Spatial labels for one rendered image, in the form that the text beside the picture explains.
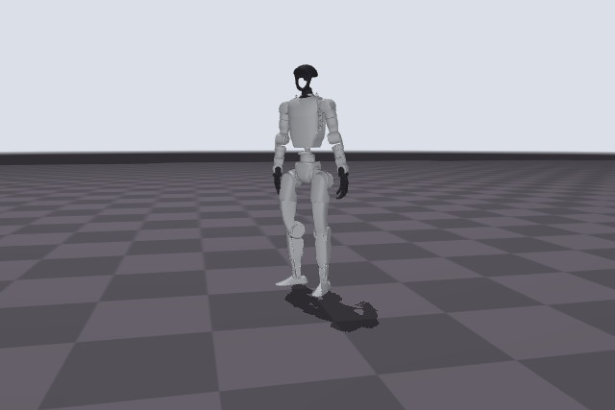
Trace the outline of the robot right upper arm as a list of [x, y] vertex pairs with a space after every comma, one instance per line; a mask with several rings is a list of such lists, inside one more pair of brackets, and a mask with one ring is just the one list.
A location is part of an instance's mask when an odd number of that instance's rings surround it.
[[280, 132], [276, 135], [276, 143], [286, 145], [289, 143], [289, 120], [288, 120], [288, 103], [283, 102], [280, 104], [279, 112], [280, 112]]

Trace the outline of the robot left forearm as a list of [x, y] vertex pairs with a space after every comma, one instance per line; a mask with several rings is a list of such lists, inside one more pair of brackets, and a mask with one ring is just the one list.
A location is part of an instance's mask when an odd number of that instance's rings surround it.
[[341, 134], [339, 132], [338, 132], [338, 138], [339, 138], [340, 144], [334, 145], [332, 147], [332, 150], [333, 150], [333, 153], [334, 153], [334, 159], [335, 159], [335, 163], [336, 163], [336, 166], [337, 166], [337, 172], [338, 172], [338, 168], [339, 167], [343, 167], [344, 168], [344, 173], [346, 174], [349, 171], [349, 167], [346, 164], [346, 158], [345, 158], [345, 154], [344, 154], [344, 146], [343, 146]]

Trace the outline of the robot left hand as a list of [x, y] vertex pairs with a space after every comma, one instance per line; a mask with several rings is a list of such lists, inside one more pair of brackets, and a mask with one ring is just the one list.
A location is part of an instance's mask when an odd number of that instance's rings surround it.
[[341, 177], [340, 179], [340, 187], [337, 190], [336, 194], [338, 194], [341, 191], [341, 195], [339, 197], [337, 197], [336, 199], [342, 199], [346, 193], [348, 192], [348, 179], [347, 176], [349, 176], [348, 172], [345, 174], [344, 173], [344, 168], [343, 167], [339, 167], [338, 168], [338, 177]]

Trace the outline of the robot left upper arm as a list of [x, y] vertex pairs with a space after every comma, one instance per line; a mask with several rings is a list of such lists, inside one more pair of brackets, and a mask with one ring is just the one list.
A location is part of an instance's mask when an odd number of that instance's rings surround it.
[[325, 119], [330, 131], [327, 134], [330, 144], [340, 143], [338, 138], [338, 122], [336, 115], [336, 104], [332, 99], [318, 99], [318, 106], [325, 113]]

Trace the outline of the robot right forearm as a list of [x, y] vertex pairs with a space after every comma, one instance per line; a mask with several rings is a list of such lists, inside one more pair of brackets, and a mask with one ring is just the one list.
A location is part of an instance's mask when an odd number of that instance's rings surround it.
[[275, 150], [276, 151], [275, 151], [275, 156], [274, 156], [274, 166], [272, 168], [274, 173], [275, 173], [276, 167], [281, 167], [281, 170], [283, 171], [284, 153], [286, 152], [285, 146], [282, 146], [281, 144], [276, 143], [276, 137], [275, 137]]

